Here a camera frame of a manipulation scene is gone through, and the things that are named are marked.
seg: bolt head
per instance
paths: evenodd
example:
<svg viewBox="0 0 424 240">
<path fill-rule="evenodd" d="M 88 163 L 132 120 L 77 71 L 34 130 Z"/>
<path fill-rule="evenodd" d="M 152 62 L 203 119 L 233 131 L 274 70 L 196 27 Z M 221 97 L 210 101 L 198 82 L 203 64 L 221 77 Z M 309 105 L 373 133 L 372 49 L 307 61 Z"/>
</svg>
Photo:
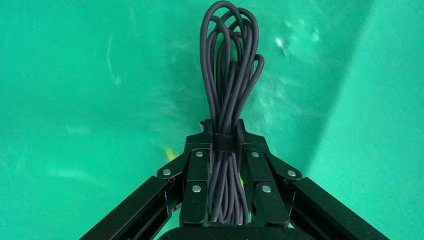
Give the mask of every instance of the bolt head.
<svg viewBox="0 0 424 240">
<path fill-rule="evenodd" d="M 269 186 L 267 186 L 267 185 L 263 185 L 262 186 L 262 191 L 264 193 L 270 193 L 271 192 L 271 188 Z"/>
<path fill-rule="evenodd" d="M 162 173 L 163 173 L 163 175 L 168 176 L 168 175 L 171 175 L 171 170 L 164 169 Z"/>
<path fill-rule="evenodd" d="M 194 185 L 192 190 L 195 193 L 199 193 L 202 190 L 202 188 L 199 185 Z"/>
<path fill-rule="evenodd" d="M 288 174 L 289 176 L 292 176 L 292 177 L 295 177 L 295 176 L 296 176 L 296 173 L 295 173 L 294 171 L 292 171 L 292 170 L 288 170 L 288 171 L 287 171 L 287 174 Z"/>
</svg>

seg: green screen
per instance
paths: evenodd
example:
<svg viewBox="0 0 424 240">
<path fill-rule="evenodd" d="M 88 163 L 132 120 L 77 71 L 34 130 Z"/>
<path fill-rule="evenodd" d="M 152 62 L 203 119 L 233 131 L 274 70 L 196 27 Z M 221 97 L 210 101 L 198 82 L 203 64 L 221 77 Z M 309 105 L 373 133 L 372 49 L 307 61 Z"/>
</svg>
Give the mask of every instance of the green screen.
<svg viewBox="0 0 424 240">
<path fill-rule="evenodd" d="M 182 152 L 209 115 L 213 2 L 0 2 L 3 239 L 78 239 Z M 424 1 L 233 3 L 265 58 L 247 129 L 390 239 L 424 239 Z"/>
</svg>

